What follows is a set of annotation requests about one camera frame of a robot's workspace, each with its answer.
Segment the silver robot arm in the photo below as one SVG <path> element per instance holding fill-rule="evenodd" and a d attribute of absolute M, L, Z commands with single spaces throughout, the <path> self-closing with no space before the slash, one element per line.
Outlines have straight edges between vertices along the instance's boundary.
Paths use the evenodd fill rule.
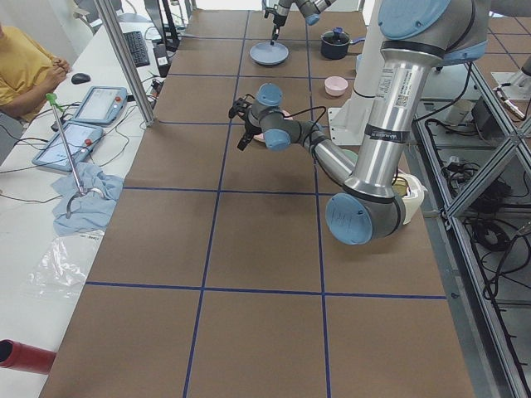
<path fill-rule="evenodd" d="M 244 150 L 262 135 L 269 150 L 292 143 L 305 147 L 327 175 L 343 188 L 326 206 L 334 237 L 363 245 L 399 230 L 406 216 L 392 181 L 427 76 L 436 66 L 474 61 L 485 53 L 489 1 L 384 1 L 377 26 L 383 35 L 383 65 L 358 158 L 352 162 L 312 121 L 286 119 L 277 85 L 263 84 L 252 102 L 237 99 L 228 111 L 240 117 Z"/>
<path fill-rule="evenodd" d="M 311 26 L 317 23 L 320 19 L 320 14 L 334 3 L 334 0 L 280 0 L 273 7 L 269 7 L 266 5 L 266 2 L 263 1 L 262 8 L 264 11 L 264 18 L 268 18 L 269 15 L 273 16 L 270 45 L 273 46 L 278 40 L 280 29 L 287 22 L 293 4 L 299 9 L 306 24 Z"/>

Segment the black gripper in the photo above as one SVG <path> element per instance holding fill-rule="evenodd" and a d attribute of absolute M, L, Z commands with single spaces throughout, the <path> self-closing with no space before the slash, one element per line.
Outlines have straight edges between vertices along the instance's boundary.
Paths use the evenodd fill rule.
<path fill-rule="evenodd" d="M 273 7 L 264 6 L 264 18 L 268 18 L 269 15 L 273 16 L 273 29 L 270 38 L 270 45 L 273 46 L 278 40 L 280 34 L 280 27 L 283 27 L 287 21 L 289 15 L 289 8 L 282 4 L 276 4 Z"/>
<path fill-rule="evenodd" d="M 253 95 L 245 94 L 243 97 L 236 99 L 228 110 L 228 117 L 230 119 L 238 116 L 245 125 L 245 133 L 241 136 L 236 146 L 239 150 L 245 150 L 251 140 L 260 133 L 260 130 L 250 121 L 254 99 L 255 97 Z"/>

